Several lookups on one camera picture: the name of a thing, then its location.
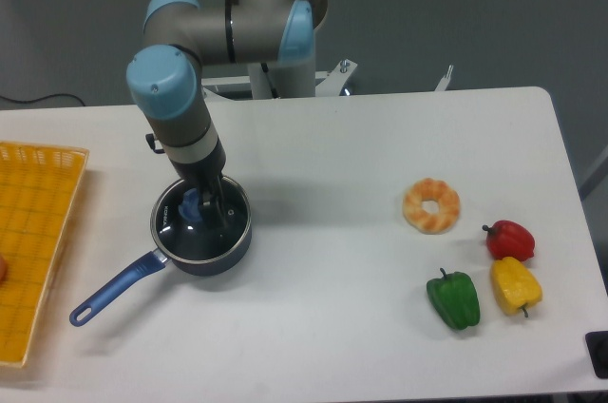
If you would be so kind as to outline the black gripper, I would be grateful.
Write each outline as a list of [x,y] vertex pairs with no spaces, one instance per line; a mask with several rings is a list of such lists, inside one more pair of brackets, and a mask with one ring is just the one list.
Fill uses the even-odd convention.
[[[170,161],[180,177],[193,187],[189,190],[189,220],[194,223],[210,224],[214,204],[216,216],[214,227],[227,228],[230,217],[221,181],[222,170],[226,163],[222,144],[216,144],[209,155],[191,163],[181,163],[174,158],[170,158]],[[211,189],[212,197],[209,192],[200,189]]]

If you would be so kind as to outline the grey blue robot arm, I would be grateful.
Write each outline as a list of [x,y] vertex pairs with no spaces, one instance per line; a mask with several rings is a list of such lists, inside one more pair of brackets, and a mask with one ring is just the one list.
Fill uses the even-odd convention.
[[287,70],[291,97],[314,93],[314,13],[306,0],[237,0],[204,8],[197,0],[151,0],[143,44],[126,69],[134,103],[180,177],[194,189],[182,217],[226,221],[225,153],[204,102],[205,66]]

